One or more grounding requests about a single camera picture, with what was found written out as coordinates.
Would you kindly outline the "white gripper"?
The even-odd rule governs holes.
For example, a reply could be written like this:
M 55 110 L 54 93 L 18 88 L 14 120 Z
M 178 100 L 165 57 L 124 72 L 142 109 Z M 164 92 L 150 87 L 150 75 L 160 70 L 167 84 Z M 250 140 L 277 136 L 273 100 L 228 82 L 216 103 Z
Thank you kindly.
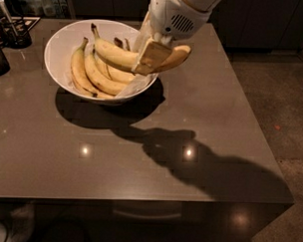
M 137 56 L 132 72 L 152 73 L 172 51 L 150 38 L 152 31 L 175 39 L 188 39 L 208 21 L 211 7 L 212 0 L 151 0 L 133 46 Z

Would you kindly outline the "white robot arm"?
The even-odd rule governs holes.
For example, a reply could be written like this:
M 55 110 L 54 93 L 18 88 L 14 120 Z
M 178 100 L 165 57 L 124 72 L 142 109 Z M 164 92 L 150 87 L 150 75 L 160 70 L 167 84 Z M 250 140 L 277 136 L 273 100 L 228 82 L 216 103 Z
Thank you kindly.
M 188 46 L 174 46 L 187 40 L 209 19 L 221 0 L 151 0 L 134 44 L 137 53 L 132 72 L 147 75 L 172 69 L 189 56 Z

